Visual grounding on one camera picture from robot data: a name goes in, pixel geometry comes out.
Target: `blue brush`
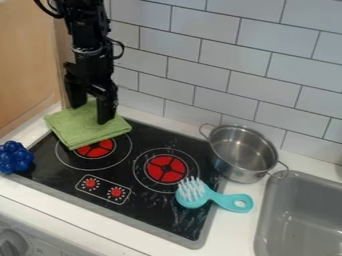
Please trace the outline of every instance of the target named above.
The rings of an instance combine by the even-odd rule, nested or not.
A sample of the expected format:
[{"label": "blue brush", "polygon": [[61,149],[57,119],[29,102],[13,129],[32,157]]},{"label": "blue brush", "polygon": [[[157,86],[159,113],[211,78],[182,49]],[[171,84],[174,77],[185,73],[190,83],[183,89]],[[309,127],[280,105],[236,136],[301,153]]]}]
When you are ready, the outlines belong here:
[{"label": "blue brush", "polygon": [[253,209],[253,199],[245,194],[222,195],[211,190],[198,177],[186,178],[178,184],[176,199],[182,206],[195,209],[203,206],[208,200],[225,208],[228,211],[237,213],[250,212]]}]

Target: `brush handle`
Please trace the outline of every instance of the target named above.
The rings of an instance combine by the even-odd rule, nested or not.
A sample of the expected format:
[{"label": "brush handle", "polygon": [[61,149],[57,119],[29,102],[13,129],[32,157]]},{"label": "brush handle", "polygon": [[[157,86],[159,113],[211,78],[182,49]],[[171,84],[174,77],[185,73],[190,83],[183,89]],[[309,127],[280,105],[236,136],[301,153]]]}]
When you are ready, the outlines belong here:
[{"label": "brush handle", "polygon": [[245,194],[222,195],[213,192],[210,195],[210,199],[220,205],[222,208],[237,213],[250,212],[254,206],[253,199]]}]

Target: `countertop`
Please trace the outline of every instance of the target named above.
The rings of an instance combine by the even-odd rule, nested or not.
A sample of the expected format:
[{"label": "countertop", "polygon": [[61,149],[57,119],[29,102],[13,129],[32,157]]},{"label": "countertop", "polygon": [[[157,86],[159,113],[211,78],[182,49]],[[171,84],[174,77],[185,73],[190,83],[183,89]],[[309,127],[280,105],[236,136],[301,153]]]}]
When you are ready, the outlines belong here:
[{"label": "countertop", "polygon": [[[58,111],[54,105],[45,113]],[[202,138],[198,128],[160,116],[120,107],[127,118],[174,132]],[[42,115],[0,140],[20,141],[29,147],[49,132]],[[297,170],[325,179],[341,182],[342,167],[305,156],[280,151],[280,160],[291,170]],[[272,172],[283,170],[278,165]],[[206,244],[199,250],[189,250],[138,229],[82,209],[39,191],[18,184],[12,176],[0,176],[0,213],[11,214],[18,221],[33,225],[41,231],[72,241],[97,255],[153,255],[153,256],[254,256],[253,240],[268,176],[252,185],[229,182],[225,193],[246,193],[255,202],[249,214],[236,214],[219,209]]]}]

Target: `gray sink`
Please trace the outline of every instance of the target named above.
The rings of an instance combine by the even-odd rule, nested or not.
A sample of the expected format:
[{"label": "gray sink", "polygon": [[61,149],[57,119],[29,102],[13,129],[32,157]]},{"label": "gray sink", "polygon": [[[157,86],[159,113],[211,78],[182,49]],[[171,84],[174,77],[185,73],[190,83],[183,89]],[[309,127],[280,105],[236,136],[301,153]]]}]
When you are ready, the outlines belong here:
[{"label": "gray sink", "polygon": [[254,249],[256,256],[342,256],[342,184],[296,171],[270,178]]}]

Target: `metal pot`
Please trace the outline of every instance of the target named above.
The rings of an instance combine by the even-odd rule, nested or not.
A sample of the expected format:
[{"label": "metal pot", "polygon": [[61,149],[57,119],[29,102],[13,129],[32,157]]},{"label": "metal pot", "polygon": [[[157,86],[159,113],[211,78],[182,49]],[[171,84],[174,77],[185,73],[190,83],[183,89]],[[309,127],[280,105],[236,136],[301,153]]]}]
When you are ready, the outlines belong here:
[{"label": "metal pot", "polygon": [[[209,136],[202,131],[204,126],[212,126]],[[200,133],[208,140],[211,152],[210,160],[215,169],[224,177],[240,182],[255,183],[263,178],[279,161],[278,152],[273,143],[261,133],[239,125],[215,127],[203,124]],[[287,176],[285,173],[278,179]]]}]

